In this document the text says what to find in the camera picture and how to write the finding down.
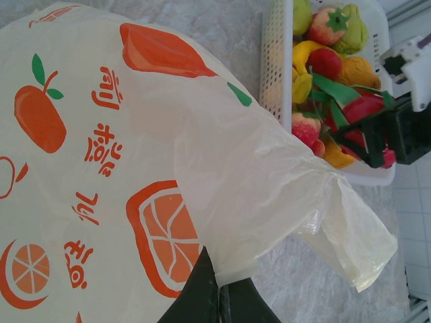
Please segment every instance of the red chinese text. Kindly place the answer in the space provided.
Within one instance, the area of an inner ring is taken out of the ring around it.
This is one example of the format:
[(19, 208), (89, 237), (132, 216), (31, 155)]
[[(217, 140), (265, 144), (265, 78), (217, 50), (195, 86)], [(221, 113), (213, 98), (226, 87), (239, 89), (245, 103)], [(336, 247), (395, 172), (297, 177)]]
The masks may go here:
[(114, 71), (110, 71), (108, 67), (102, 66), (100, 71), (103, 74), (103, 83), (99, 84), (100, 91), (92, 91), (92, 99), (95, 104), (104, 108), (120, 110), (120, 103), (123, 100), (123, 95), (120, 93), (118, 86), (120, 81), (115, 76)]
[(96, 139), (88, 137), (88, 150), (84, 157), (85, 162), (98, 162), (102, 167), (99, 169), (99, 174), (109, 177), (114, 169), (116, 160), (121, 158), (119, 151), (123, 145), (119, 145), (114, 141), (115, 136), (110, 132), (108, 125), (99, 123), (97, 129), (93, 131)]
[(84, 280), (85, 272), (82, 265), (86, 263), (89, 255), (93, 253), (93, 248), (86, 250), (86, 245), (81, 245), (80, 240), (76, 242), (67, 242), (64, 248), (66, 251), (66, 265), (69, 271), (72, 288), (81, 287), (85, 289), (87, 287), (87, 282)]
[(81, 200), (81, 203), (78, 203), (76, 207), (72, 207), (72, 210), (75, 211), (79, 215), (81, 221), (87, 219), (88, 221), (94, 223), (95, 225), (99, 225), (99, 222), (91, 217), (94, 214), (93, 207), (97, 203), (98, 195), (97, 193), (94, 195), (93, 199), (89, 199), (88, 197), (82, 195), (79, 192), (76, 192), (76, 197)]

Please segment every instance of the white plastic bag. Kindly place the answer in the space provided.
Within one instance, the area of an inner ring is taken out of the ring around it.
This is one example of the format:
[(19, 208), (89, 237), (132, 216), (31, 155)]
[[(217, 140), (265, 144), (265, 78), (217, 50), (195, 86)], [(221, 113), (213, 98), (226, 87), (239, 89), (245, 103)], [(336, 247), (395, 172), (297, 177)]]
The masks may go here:
[(6, 322), (155, 322), (202, 246), (221, 286), (316, 214), (308, 241), (358, 289), (395, 252), (345, 178), (190, 38), (57, 3), (0, 43)]

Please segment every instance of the gray surface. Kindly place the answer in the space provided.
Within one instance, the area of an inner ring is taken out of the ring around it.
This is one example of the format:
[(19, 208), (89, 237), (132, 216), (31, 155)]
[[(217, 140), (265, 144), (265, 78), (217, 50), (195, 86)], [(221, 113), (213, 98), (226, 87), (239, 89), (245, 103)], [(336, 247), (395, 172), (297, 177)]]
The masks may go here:
[[(52, 0), (0, 0), (0, 27)], [(261, 12), (269, 0), (81, 0), (137, 22), (174, 28), (200, 42), (257, 98)], [(355, 187), (397, 235), (392, 189)], [(377, 282), (358, 294), (304, 242), (289, 237), (264, 256), (255, 283), (283, 322), (396, 322), (408, 309), (403, 259), (392, 258)]]

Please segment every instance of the white plastic basket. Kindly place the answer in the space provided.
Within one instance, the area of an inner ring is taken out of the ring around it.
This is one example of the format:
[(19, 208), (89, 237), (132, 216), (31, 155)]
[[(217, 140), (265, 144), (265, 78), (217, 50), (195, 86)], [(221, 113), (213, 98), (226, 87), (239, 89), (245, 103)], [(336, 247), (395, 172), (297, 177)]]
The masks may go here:
[[(313, 11), (328, 5), (355, 3), (368, 27), (370, 40), (358, 55), (374, 62), (374, 71), (382, 89), (392, 93), (392, 81), (381, 67), (379, 57), (389, 49), (389, 27), (383, 8), (376, 0), (310, 0)], [(276, 117), (287, 131), (292, 125), (292, 35), (293, 0), (274, 0), (263, 15), (260, 104)], [(373, 169), (356, 161), (343, 169), (352, 184), (389, 185), (395, 175), (395, 164), (385, 170)]]

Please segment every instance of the white robot part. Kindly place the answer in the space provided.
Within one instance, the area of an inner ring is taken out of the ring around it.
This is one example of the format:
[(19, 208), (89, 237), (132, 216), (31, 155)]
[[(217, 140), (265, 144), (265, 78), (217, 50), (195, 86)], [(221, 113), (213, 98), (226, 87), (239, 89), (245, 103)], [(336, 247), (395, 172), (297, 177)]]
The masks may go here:
[(410, 81), (413, 111), (425, 110), (431, 103), (431, 34), (406, 40), (380, 61), (395, 83)]

